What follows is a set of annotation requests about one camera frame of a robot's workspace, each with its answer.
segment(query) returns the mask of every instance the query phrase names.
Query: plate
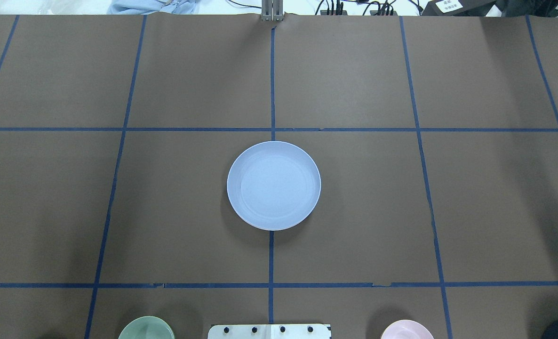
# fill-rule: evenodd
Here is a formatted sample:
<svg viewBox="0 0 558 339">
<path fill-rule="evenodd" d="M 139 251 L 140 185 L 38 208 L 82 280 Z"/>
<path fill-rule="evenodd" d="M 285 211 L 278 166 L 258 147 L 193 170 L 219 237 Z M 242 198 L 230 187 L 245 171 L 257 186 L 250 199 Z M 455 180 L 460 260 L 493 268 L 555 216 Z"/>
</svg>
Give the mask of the plate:
<svg viewBox="0 0 558 339">
<path fill-rule="evenodd" d="M 174 339 L 174 333 L 164 320 L 148 315 L 130 322 L 118 339 Z"/>
<path fill-rule="evenodd" d="M 382 339 L 434 339 L 425 326 L 413 320 L 393 322 L 382 333 Z"/>
<path fill-rule="evenodd" d="M 288 229 L 311 214 L 319 201 L 319 169 L 296 145 L 262 142 L 232 164 L 227 195 L 246 223 L 263 230 Z"/>
</svg>

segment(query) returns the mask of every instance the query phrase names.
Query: white sticker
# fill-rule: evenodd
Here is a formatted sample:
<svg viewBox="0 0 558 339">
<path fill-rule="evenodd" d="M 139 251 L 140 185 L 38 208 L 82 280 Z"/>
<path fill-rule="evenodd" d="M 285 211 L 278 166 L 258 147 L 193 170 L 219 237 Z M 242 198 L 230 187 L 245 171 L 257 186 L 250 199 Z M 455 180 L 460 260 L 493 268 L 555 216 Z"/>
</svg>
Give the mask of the white sticker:
<svg viewBox="0 0 558 339">
<path fill-rule="evenodd" d="M 436 2 L 436 6 L 438 9 L 442 11 L 442 13 L 448 13 L 450 11 L 454 11 L 455 9 L 463 8 L 461 2 L 459 0 L 442 0 Z"/>
</svg>

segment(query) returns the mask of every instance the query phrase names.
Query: green bowl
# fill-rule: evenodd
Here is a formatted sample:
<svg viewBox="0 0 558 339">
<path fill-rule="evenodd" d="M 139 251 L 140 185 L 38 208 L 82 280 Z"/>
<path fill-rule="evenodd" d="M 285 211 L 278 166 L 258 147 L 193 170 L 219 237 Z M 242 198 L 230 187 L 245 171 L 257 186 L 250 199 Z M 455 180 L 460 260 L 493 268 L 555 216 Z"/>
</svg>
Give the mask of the green bowl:
<svg viewBox="0 0 558 339">
<path fill-rule="evenodd" d="M 164 320 L 148 315 L 130 322 L 118 339 L 174 339 L 174 333 Z"/>
</svg>

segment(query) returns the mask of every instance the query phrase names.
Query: light blue fabric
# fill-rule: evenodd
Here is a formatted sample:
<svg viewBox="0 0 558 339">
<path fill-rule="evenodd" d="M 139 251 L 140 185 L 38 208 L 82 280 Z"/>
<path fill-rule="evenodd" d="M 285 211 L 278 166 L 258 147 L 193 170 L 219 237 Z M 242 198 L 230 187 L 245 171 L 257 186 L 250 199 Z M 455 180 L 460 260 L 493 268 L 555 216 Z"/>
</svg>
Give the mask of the light blue fabric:
<svg viewBox="0 0 558 339">
<path fill-rule="evenodd" d="M 151 14 L 157 11 L 172 14 L 191 14 L 196 0 L 113 0 L 108 14 Z"/>
</svg>

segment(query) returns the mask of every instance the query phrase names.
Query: white metal bracket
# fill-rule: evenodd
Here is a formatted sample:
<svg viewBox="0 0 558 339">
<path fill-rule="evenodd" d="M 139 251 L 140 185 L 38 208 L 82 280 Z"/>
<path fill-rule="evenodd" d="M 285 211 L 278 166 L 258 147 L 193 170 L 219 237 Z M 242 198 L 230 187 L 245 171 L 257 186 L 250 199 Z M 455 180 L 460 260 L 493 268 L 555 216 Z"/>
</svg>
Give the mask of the white metal bracket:
<svg viewBox="0 0 558 339">
<path fill-rule="evenodd" d="M 262 0 L 262 21 L 283 21 L 283 0 Z"/>
<path fill-rule="evenodd" d="M 328 324 L 215 325 L 208 339 L 331 339 Z"/>
</svg>

